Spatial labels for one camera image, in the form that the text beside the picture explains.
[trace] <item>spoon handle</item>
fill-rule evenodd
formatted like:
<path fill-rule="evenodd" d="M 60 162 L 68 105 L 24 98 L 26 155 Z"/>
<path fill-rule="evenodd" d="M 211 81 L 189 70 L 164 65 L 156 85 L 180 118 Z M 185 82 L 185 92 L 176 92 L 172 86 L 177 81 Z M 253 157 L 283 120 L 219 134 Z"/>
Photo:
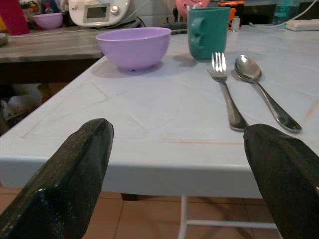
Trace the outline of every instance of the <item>spoon handle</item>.
<path fill-rule="evenodd" d="M 258 83 L 255 86 L 265 97 L 265 101 L 276 121 L 286 130 L 292 133 L 298 133 L 302 130 L 301 126 L 267 93 L 267 91 Z"/>

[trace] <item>metal fork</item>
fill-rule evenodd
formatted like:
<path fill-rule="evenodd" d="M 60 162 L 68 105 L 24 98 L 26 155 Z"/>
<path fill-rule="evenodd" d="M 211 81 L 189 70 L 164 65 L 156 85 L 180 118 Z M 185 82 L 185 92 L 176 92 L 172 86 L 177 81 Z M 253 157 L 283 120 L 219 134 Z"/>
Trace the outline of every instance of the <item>metal fork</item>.
<path fill-rule="evenodd" d="M 239 110 L 237 109 L 233 99 L 230 96 L 226 80 L 226 59 L 224 53 L 215 52 L 211 54 L 211 62 L 212 69 L 207 69 L 208 73 L 211 77 L 220 83 L 220 87 L 222 89 L 223 95 L 226 100 L 227 112 L 228 112 L 228 120 L 230 128 L 234 131 L 244 131 L 244 129 L 248 126 L 244 117 L 241 115 Z"/>

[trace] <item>table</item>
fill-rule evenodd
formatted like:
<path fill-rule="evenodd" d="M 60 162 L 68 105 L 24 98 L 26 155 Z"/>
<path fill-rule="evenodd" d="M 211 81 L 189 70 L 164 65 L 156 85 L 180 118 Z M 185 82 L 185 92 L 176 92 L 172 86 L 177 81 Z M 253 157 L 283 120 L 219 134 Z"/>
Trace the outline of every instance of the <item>table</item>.
<path fill-rule="evenodd" d="M 284 131 L 262 98 L 233 71 L 253 57 L 262 85 L 303 127 L 319 153 L 319 32 L 244 27 L 228 32 L 228 86 L 249 124 Z M 103 191 L 146 195 L 260 198 L 246 160 L 243 133 L 228 126 L 219 85 L 189 54 L 187 35 L 174 35 L 162 62 L 145 71 L 100 59 L 0 138 L 0 180 L 22 187 L 72 132 L 93 118 L 115 128 Z"/>
<path fill-rule="evenodd" d="M 74 26 L 9 37 L 0 47 L 0 84 L 72 81 L 103 56 L 95 36 L 105 31 Z"/>

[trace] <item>digital display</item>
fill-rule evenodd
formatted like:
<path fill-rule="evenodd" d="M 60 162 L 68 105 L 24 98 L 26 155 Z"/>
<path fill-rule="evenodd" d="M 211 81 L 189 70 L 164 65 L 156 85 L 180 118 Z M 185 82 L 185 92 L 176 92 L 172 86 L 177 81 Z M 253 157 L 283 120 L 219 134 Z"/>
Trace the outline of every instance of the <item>digital display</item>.
<path fill-rule="evenodd" d="M 106 16 L 106 6 L 88 7 L 86 18 L 102 18 Z"/>

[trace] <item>plastic bowl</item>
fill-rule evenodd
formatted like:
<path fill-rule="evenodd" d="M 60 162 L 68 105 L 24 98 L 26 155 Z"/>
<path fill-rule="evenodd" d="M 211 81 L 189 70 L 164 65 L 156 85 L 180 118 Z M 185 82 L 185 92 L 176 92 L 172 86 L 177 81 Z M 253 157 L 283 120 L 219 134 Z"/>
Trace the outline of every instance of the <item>plastic bowl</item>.
<path fill-rule="evenodd" d="M 62 25 L 62 13 L 49 13 L 33 16 L 34 21 L 44 29 L 55 29 Z"/>
<path fill-rule="evenodd" d="M 137 70 L 160 62 L 170 34 L 168 28 L 141 27 L 104 32 L 96 39 L 109 61 L 121 68 Z"/>

